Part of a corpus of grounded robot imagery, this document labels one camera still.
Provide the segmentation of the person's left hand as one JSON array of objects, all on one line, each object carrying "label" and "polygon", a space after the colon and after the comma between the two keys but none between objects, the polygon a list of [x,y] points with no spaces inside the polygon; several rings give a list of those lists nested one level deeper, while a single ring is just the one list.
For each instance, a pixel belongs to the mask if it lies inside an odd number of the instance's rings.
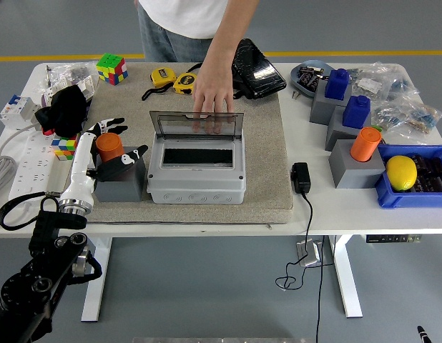
[{"label": "person's left hand", "polygon": [[222,123],[216,118],[216,114],[235,111],[230,67],[211,69],[203,64],[195,80],[192,98],[194,118],[199,119],[201,114],[211,114],[204,123],[205,131],[209,134],[219,134]]}]

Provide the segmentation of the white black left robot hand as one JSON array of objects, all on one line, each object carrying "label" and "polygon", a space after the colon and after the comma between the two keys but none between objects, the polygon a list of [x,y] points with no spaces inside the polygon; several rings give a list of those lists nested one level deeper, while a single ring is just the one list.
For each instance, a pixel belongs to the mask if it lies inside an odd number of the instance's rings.
[{"label": "white black left robot hand", "polygon": [[117,177],[142,160],[143,154],[148,150],[147,145],[120,154],[99,166],[95,165],[94,160],[97,157],[95,143],[98,138],[106,133],[121,134],[127,130],[127,127],[122,125],[123,122],[123,118],[105,119],[81,135],[72,163],[70,184],[59,200],[62,212],[89,214],[94,206],[93,193],[96,182]]}]

